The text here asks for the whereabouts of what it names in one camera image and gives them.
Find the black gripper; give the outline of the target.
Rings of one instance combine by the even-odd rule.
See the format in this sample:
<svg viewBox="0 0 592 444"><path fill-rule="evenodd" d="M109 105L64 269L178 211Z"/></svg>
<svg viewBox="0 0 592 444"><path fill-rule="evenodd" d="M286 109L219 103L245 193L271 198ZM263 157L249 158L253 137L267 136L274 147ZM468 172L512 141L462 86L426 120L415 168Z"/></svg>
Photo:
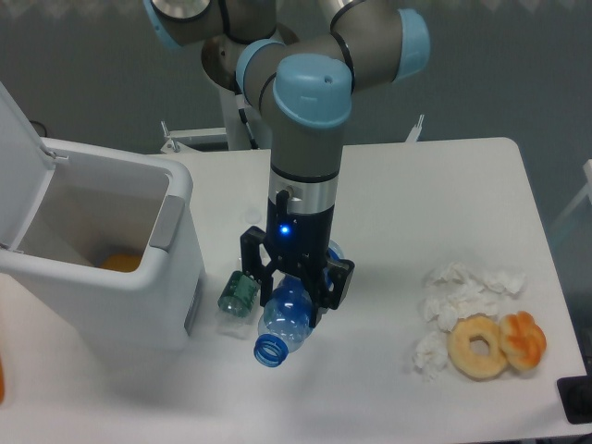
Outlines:
<svg viewBox="0 0 592 444"><path fill-rule="evenodd" d="M316 327L323 314L337 310L344 300L355 264L328 251L334 207L314 214L290 213L289 198L282 190L268 202L266 232L251 226L240 236L242 272L259 284L262 307L271 299L277 269L298 274L312 302L309 326ZM266 265L261 249L269 255Z"/></svg>

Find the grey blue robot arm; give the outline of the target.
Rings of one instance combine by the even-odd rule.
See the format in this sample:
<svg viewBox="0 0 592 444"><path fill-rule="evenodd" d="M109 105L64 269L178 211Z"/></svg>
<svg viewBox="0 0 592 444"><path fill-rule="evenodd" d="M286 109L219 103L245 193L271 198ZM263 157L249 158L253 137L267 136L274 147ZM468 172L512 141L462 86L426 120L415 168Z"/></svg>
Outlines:
<svg viewBox="0 0 592 444"><path fill-rule="evenodd" d="M426 67L425 20L387 1L326 1L328 34L287 44L272 1L148 1L144 8L166 45L227 41L221 61L230 86L272 133L266 226L241 236L242 270L260 284L261 303L270 300L275 272L300 279L315 327L339 307L354 269L329 255L352 96Z"/></svg>

